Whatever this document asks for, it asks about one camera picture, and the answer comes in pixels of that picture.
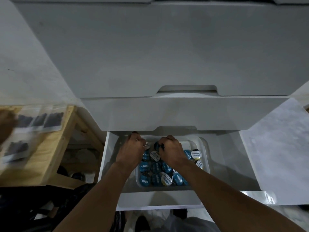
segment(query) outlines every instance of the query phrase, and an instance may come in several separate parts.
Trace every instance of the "blurred hand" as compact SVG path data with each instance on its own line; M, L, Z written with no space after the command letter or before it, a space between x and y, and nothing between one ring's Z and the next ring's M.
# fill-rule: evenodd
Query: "blurred hand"
M177 170L183 161L188 161L182 145L172 135L161 138L159 144L164 144L164 150L161 147L159 149L161 159L173 169Z
M11 135L17 125L15 114L8 110L0 110L0 145Z
M116 163L120 164L130 174L141 162L145 151L146 140L138 132L133 132L120 148Z

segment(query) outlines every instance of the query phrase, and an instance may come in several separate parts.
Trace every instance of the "clear plastic pouch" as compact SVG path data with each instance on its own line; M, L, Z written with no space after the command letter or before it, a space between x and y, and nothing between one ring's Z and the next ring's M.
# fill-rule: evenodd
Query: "clear plastic pouch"
M39 114L35 117L31 125L34 131L41 131L43 129L48 116L50 113L52 113L52 107L53 105L46 105L41 107Z
M37 132L13 134L2 145L1 168L25 163L37 146Z
M17 126L14 133L27 133L33 131L32 123L41 110L40 105L24 106L17 114Z
M64 117L66 115L66 105L54 105L48 115L42 132L59 131L62 128Z

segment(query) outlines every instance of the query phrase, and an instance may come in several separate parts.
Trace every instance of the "wooden table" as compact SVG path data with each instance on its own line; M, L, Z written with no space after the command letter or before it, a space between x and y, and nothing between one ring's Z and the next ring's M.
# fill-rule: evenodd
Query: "wooden table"
M22 106L0 106L0 109L12 110L15 113L18 113L21 108ZM97 182L104 145L76 111L76 106L68 106L63 127L60 131L40 133L38 135L37 148L23 168L0 170L0 187L52 185L75 189L85 184L85 182L80 180L57 174L58 167L74 129L81 131L89 139L91 145L100 153L99 164L95 174L95 182Z

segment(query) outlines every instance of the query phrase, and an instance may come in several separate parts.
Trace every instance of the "floor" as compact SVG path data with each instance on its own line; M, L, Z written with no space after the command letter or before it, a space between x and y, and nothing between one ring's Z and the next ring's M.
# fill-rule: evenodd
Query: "floor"
M291 221L309 232L309 212L303 211L298 206L271 206L274 210L283 214ZM135 222L140 215L144 215L149 222L151 229L161 227L170 214L169 209L164 210L145 210L145 211L128 211L128 218L124 232L134 232ZM204 220L212 221L210 215L204 208L188 209L188 217L198 217Z

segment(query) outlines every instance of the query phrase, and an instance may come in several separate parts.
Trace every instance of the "closed drawer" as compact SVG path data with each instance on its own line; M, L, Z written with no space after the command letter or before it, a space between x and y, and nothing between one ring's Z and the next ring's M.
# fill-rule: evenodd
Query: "closed drawer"
M16 3L79 98L290 95L309 80L309 6L169 1Z
M82 99L101 130L152 131L160 126L246 130L286 97L220 97L211 93L160 93L154 97Z
M99 180L106 173L110 165L115 161L120 146L130 132L108 132L101 163ZM141 135L166 136L172 134L177 136L194 134L202 141L206 149L210 174L223 180L237 190L260 192L253 168L248 155L242 144L239 132L205 132L188 130L182 128L162 128L155 132L141 132ZM117 210L142 210L142 209L163 209L163 208L201 208L201 201L191 187L139 187L135 180L134 171L126 181L120 195ZM264 192L258 200L265 200ZM269 197L272 203L275 196Z

